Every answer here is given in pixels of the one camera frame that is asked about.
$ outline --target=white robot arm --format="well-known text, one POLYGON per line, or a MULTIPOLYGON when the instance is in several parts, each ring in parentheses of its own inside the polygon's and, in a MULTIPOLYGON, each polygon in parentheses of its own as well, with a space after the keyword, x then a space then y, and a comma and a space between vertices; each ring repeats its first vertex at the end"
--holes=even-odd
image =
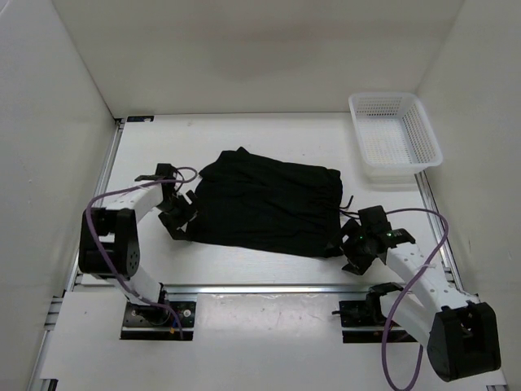
POLYGON ((197 199, 192 191, 186 193, 190 203, 177 193, 174 183, 177 173, 169 164, 158 164, 154 175, 136 178, 142 184, 141 188, 123 194, 107 207, 90 210, 95 233, 118 276, 112 273, 95 243, 86 221, 87 211, 81 226, 78 256, 80 270, 118 287, 136 311, 153 323, 158 323, 158 320, 168 315, 164 310, 168 298, 163 284, 155 281, 139 265, 137 225, 148 212, 158 208, 161 211, 159 218, 169 234, 174 239, 186 236, 182 227, 196 217, 197 199), (158 180, 171 182, 150 184, 158 180))
MULTIPOLYGON (((348 258, 343 268, 363 275, 379 258, 405 283, 416 279, 410 293, 396 308, 392 320, 400 324, 427 350, 436 374, 445 381, 495 371, 501 367, 496 315, 478 297, 452 287, 441 270, 426 265, 414 237, 393 230, 381 206, 358 211, 360 224, 349 220, 341 235, 348 258)), ((385 321, 403 287, 385 283, 371 288, 366 297, 373 319, 385 321)))

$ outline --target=purple cable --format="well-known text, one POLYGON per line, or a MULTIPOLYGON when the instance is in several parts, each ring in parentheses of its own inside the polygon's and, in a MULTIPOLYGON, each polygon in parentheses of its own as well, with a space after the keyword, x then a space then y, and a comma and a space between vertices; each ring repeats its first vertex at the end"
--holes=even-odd
MULTIPOLYGON (((433 210, 424 209, 424 208, 405 208, 405 209, 396 209, 392 210, 390 212, 387 212, 387 214, 393 214, 393 213, 399 213, 399 212, 425 212, 425 213, 431 213, 436 215, 442 222, 444 226, 444 233, 441 237, 440 242, 434 247, 434 250, 429 254, 426 261, 423 263, 423 266, 429 265, 432 260, 434 259, 434 256, 438 251, 440 251, 441 246, 444 245, 444 243, 447 241, 447 237, 449 236, 449 222, 445 217, 443 217, 438 212, 435 212, 433 210)), ((422 366, 422 355, 423 355, 423 346, 420 345, 420 349, 418 351, 418 359, 416 361, 416 368, 414 369, 413 379, 410 381, 410 383, 404 388, 399 389, 396 387, 396 385, 392 382, 391 376, 389 375, 389 368, 387 367, 387 338, 389 337, 389 332, 391 331, 391 324, 392 324, 392 317, 396 313, 396 309, 398 308, 398 305, 403 300, 407 292, 413 287, 414 283, 422 277, 423 273, 425 273, 426 267, 422 267, 419 272, 405 285, 404 290, 400 292, 400 295, 398 295, 398 298, 396 301, 392 304, 391 309, 389 310, 389 315, 387 316, 387 319, 385 321, 385 326, 383 328, 383 335, 382 335, 382 368, 383 368, 383 374, 385 375, 385 378, 387 379, 387 382, 389 383, 389 386, 394 391, 410 391, 413 389, 414 385, 416 384, 416 381, 418 380, 418 376, 420 374, 420 367, 422 366)))
POLYGON ((102 256, 103 260, 107 263, 108 268, 110 269, 110 271, 116 277, 117 282, 120 283, 121 287, 127 293, 129 293, 132 296, 138 298, 143 303, 168 311, 173 316, 174 322, 177 323, 177 325, 179 326, 179 335, 181 336, 181 339, 183 339, 181 321, 179 319, 179 316, 176 314, 176 311, 174 311, 172 309, 172 307, 170 307, 168 305, 155 303, 153 301, 150 301, 150 300, 146 299, 145 297, 140 297, 139 293, 137 293, 136 291, 131 289, 126 284, 125 280, 123 279, 123 276, 121 276, 117 272, 117 269, 114 266, 114 264, 112 263, 111 258, 108 256, 107 251, 105 251, 105 248, 103 247, 103 245, 101 243, 101 240, 99 240, 98 234, 96 233, 96 229, 94 228, 94 222, 92 221, 92 206, 94 205, 94 203, 96 201, 102 200, 105 197, 117 196, 118 194, 129 193, 131 191, 136 191, 136 190, 139 190, 139 189, 143 189, 144 187, 150 187, 150 186, 154 186, 154 185, 159 185, 161 183, 188 183, 188 182, 194 181, 197 178, 198 173, 197 173, 196 169, 192 169, 191 167, 179 167, 179 168, 177 168, 177 170, 180 170, 180 169, 188 169, 188 170, 190 170, 190 171, 192 171, 194 173, 194 176, 192 178, 182 179, 182 180, 179 180, 179 179, 161 179, 159 181, 146 182, 146 183, 143 183, 142 185, 129 187, 127 189, 121 189, 121 190, 116 190, 116 191, 109 191, 108 193, 103 193, 103 194, 97 195, 92 200, 90 200, 89 203, 87 204, 87 207, 85 209, 85 216, 86 216, 86 220, 87 220, 87 226, 89 227, 90 234, 92 235, 92 239, 96 243, 96 247, 98 248, 99 252, 101 253, 101 256, 102 256))

